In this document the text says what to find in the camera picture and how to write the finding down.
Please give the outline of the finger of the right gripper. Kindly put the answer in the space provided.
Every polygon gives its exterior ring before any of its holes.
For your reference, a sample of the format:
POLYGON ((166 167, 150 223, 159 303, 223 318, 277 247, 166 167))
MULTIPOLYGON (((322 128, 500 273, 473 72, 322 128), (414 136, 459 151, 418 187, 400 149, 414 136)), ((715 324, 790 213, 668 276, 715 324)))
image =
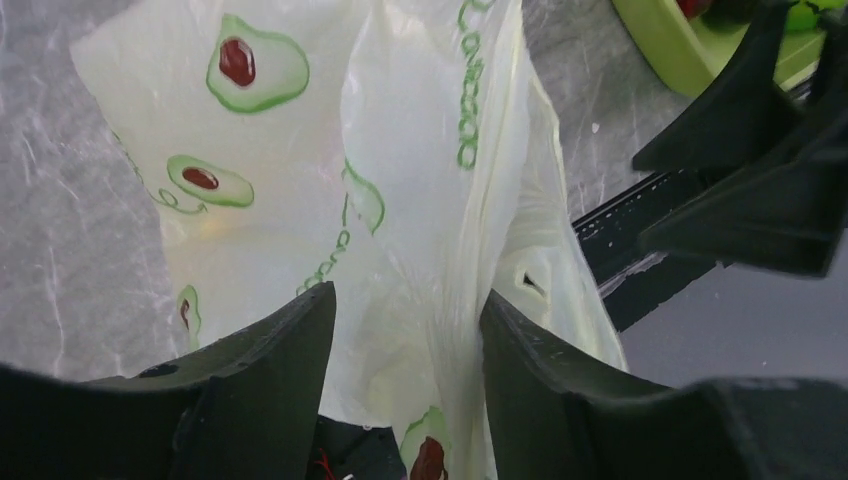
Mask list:
POLYGON ((800 121, 737 167, 682 169, 721 180, 640 237, 649 250, 827 275, 847 225, 847 25, 826 21, 823 63, 800 121))
POLYGON ((791 1, 761 1, 712 84, 632 160, 637 171, 737 167, 770 151, 800 121, 774 70, 791 1))

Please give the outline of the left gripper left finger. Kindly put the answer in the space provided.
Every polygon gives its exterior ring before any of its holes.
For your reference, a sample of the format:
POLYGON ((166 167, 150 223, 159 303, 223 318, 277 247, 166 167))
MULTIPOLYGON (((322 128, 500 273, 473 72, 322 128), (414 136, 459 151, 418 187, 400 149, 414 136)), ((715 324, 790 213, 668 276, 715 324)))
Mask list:
POLYGON ((1 370, 5 479, 302 479, 336 318, 332 283, 191 354, 69 382, 1 370))

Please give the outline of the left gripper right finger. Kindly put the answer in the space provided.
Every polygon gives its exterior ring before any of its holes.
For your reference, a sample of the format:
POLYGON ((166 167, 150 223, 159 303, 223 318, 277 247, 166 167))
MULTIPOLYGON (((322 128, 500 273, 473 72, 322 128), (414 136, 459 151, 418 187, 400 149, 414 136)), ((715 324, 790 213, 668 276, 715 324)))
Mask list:
POLYGON ((843 380, 730 377, 681 389, 618 370, 497 293, 480 317, 502 479, 843 479, 843 380))

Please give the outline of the light green plastic bag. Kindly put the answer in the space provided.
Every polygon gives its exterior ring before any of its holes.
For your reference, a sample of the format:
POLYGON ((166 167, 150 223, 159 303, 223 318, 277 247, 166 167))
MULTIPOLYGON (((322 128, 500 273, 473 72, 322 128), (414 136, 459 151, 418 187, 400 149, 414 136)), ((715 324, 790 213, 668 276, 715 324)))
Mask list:
POLYGON ((567 212, 517 1, 142 1, 71 48, 160 216, 204 347, 330 281, 321 413, 408 479, 492 479, 496 291, 627 366, 567 212))

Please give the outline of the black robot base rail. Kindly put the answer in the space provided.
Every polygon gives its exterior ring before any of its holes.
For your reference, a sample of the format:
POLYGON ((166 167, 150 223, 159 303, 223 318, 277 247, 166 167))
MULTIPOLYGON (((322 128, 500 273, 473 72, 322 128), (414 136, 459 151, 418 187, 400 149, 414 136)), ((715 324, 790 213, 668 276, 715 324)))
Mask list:
MULTIPOLYGON (((708 260, 649 254, 638 237, 721 178, 689 172, 653 174, 575 222, 584 256, 618 332, 715 268, 708 260)), ((367 430, 321 417, 306 476, 403 479, 406 471, 391 429, 367 430)))

